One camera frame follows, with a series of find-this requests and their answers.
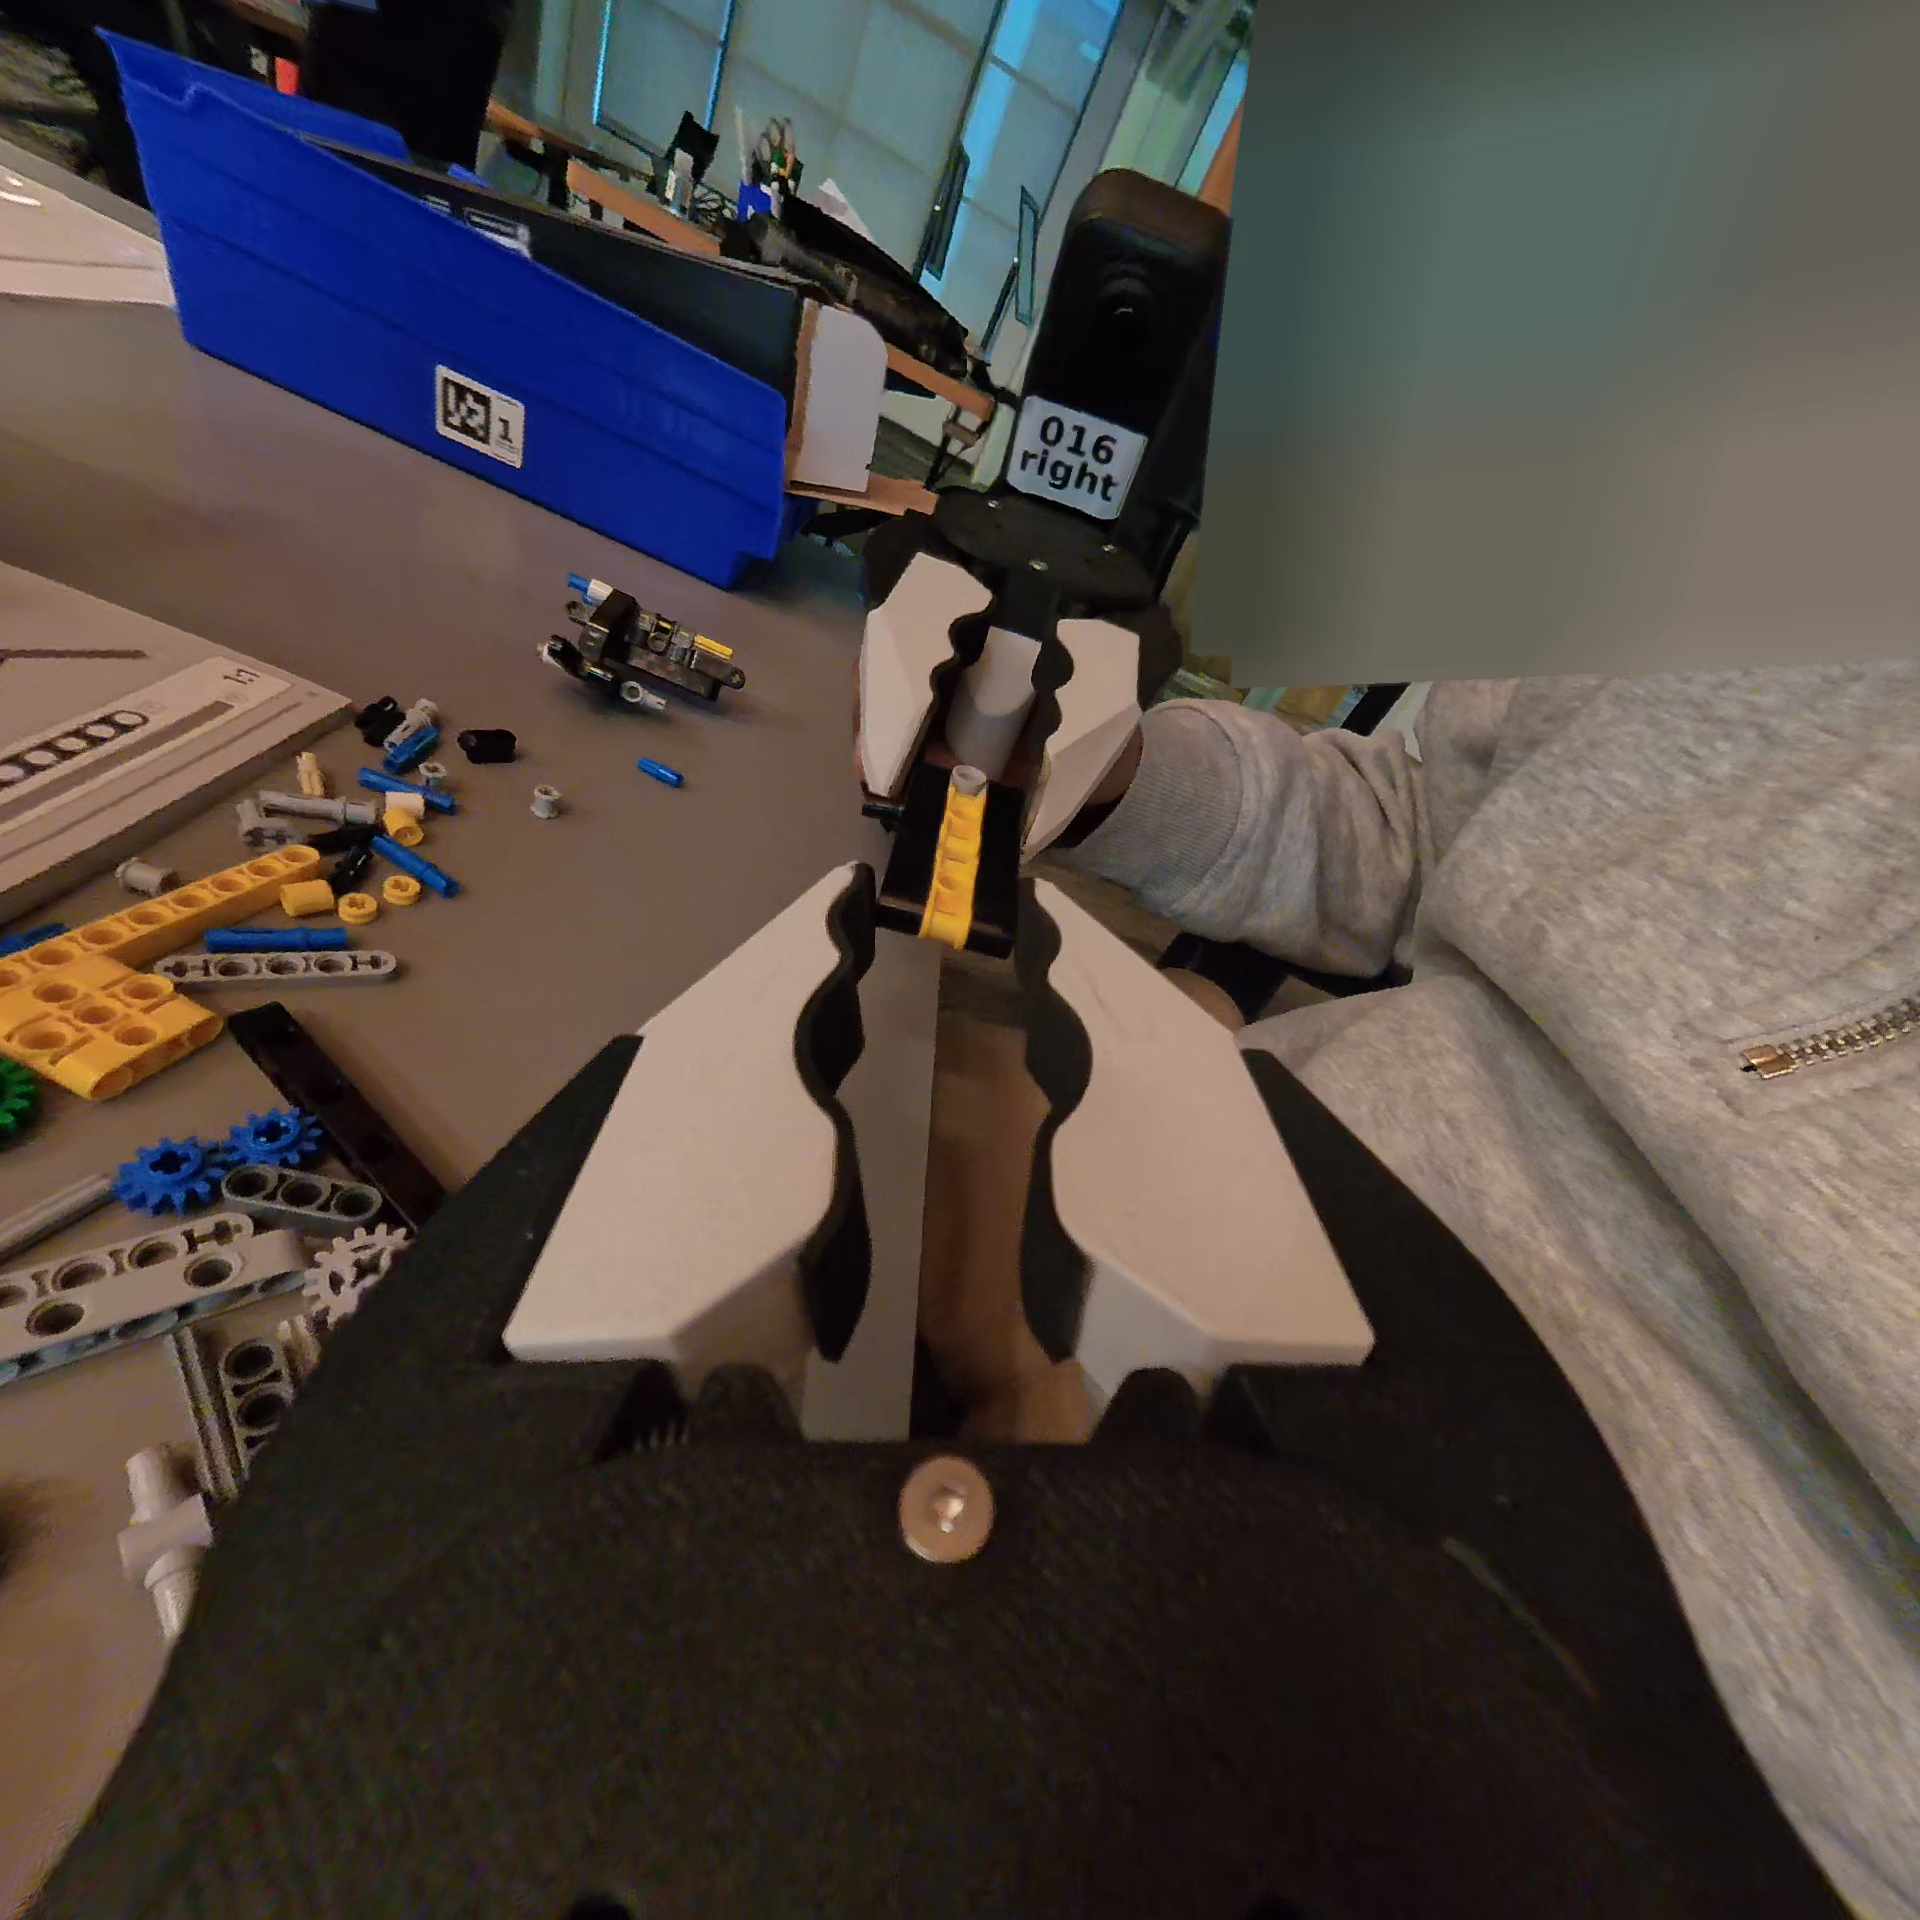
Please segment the long black lego beam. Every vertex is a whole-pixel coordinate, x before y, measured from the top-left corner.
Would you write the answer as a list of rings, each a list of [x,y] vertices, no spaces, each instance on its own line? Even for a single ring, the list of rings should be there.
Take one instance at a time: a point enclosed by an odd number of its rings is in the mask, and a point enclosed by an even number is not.
[[[375,1186],[399,1226],[418,1230],[439,1212],[439,1178],[283,1004],[230,1014],[226,1031],[285,1102],[319,1122],[331,1157]]]

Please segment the yellow lego beam assembly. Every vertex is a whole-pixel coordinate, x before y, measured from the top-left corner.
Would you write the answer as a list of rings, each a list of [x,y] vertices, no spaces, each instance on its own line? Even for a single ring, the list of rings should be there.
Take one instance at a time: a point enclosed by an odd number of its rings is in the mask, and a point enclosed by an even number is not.
[[[1,1052],[81,1100],[109,1100],[214,1042],[224,1020],[152,971],[211,929],[312,881],[309,846],[253,854],[30,947],[1,965]]]

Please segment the dark grey lego axle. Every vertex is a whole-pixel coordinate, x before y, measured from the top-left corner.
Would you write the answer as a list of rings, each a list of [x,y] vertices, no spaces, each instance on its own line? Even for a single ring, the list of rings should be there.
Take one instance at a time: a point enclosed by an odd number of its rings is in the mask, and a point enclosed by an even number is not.
[[[113,1175],[90,1173],[1,1215],[1,1263],[79,1223],[113,1199]]]

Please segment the cluttered wooden background desk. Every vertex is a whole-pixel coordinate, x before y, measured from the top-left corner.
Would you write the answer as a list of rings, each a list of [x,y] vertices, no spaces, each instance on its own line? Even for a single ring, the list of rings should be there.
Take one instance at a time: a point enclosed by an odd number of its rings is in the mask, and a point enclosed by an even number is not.
[[[623,179],[621,167],[578,137],[525,118],[505,103],[487,106],[483,125],[507,153],[535,165],[552,209],[578,211],[598,223],[623,223],[695,257],[759,263],[794,275],[811,291],[874,325],[883,340],[888,383],[950,407],[944,429],[947,441],[973,445],[991,426],[999,393],[959,321],[826,211],[805,199],[785,199],[781,218],[736,218],[719,199],[703,199],[701,218],[690,219],[639,193]]]

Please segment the small black lego assembly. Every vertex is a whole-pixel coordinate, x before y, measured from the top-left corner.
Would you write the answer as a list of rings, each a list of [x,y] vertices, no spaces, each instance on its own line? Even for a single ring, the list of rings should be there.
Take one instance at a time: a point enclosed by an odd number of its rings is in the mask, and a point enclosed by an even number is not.
[[[565,618],[568,633],[547,635],[537,655],[616,707],[662,714],[669,698],[714,703],[747,684],[726,644],[642,607],[610,583],[568,573]]]

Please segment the thin grey lego beam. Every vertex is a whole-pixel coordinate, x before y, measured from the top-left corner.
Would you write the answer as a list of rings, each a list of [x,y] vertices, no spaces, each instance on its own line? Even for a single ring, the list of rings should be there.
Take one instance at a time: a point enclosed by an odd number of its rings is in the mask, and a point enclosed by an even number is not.
[[[399,975],[390,950],[181,950],[150,963],[182,993],[287,993],[384,986]]]

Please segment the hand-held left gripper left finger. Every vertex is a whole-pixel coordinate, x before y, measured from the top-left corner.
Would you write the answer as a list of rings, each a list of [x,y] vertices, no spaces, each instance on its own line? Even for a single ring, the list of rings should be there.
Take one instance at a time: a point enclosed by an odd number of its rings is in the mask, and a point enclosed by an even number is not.
[[[874,876],[830,868],[671,998],[583,1157],[503,1330],[517,1361],[657,1361],[685,1399],[753,1365],[799,1403],[867,1298],[839,1097],[863,1050]]]

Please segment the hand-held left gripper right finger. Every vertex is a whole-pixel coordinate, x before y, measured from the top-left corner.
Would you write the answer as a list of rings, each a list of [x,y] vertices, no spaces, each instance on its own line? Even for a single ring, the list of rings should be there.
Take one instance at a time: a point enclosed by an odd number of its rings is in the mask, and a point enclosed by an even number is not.
[[[1021,887],[1017,975],[1047,1102],[1021,1226],[1042,1351],[1094,1407],[1137,1371],[1203,1397],[1235,1365],[1365,1363],[1374,1329],[1258,1061],[1053,883]]]

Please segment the black and yellow lego assembly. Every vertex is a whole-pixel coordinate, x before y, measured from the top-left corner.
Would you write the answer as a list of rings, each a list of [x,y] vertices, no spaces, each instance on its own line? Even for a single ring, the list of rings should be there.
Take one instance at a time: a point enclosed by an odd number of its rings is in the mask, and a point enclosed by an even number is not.
[[[991,959],[1017,947],[1023,793],[973,769],[918,764],[896,805],[874,926]]]

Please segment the pile of small lego pieces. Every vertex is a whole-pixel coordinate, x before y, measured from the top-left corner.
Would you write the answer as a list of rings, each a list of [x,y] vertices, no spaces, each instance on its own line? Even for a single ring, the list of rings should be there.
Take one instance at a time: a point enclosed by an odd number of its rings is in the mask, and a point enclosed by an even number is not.
[[[431,749],[441,738],[441,707],[392,699],[362,708],[351,729],[375,764],[358,774],[329,769],[319,748],[291,762],[233,805],[235,834],[253,870],[285,868],[275,881],[279,913],[291,923],[366,926],[378,913],[369,887],[377,846],[418,847],[431,814],[450,812]]]

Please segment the person's right forearm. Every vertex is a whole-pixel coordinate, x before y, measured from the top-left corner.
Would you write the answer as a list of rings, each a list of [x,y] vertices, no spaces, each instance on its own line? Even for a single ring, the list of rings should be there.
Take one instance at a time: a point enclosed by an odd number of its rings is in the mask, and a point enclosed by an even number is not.
[[[1384,974],[1485,779],[1483,742],[1451,717],[1430,698],[1413,749],[1393,729],[1298,734],[1235,703],[1157,707],[1050,853],[1198,937]]]

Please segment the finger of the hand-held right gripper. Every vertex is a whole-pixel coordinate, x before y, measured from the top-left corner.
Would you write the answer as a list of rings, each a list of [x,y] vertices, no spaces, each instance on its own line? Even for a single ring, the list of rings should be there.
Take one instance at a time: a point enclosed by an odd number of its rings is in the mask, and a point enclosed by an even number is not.
[[[1047,850],[1091,797],[1142,715],[1142,635],[1099,614],[1070,614],[1037,662],[1021,858]]]
[[[901,797],[952,660],[952,623],[991,606],[967,566],[918,553],[865,612],[857,655],[857,758],[867,796]]]

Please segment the thick grey lego beam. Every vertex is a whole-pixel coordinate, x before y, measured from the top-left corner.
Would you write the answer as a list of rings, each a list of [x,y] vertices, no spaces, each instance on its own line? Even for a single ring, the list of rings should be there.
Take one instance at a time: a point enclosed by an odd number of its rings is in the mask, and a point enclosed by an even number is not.
[[[1,1382],[165,1335],[297,1290],[309,1244],[242,1214],[211,1214],[22,1263],[1,1275]]]

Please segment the short grey lego beam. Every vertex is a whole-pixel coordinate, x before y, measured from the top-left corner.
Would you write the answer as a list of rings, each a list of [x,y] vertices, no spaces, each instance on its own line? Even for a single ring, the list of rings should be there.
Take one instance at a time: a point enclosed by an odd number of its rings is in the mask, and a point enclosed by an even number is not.
[[[306,1169],[245,1163],[222,1180],[222,1206],[272,1228],[337,1237],[377,1226],[384,1196]]]

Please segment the grey lego gear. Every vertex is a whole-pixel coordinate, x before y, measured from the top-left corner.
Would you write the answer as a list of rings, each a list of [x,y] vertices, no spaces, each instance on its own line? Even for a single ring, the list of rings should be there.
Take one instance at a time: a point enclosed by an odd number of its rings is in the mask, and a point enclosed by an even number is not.
[[[341,1325],[410,1244],[406,1230],[378,1226],[351,1230],[319,1249],[304,1275],[306,1317],[322,1330]]]

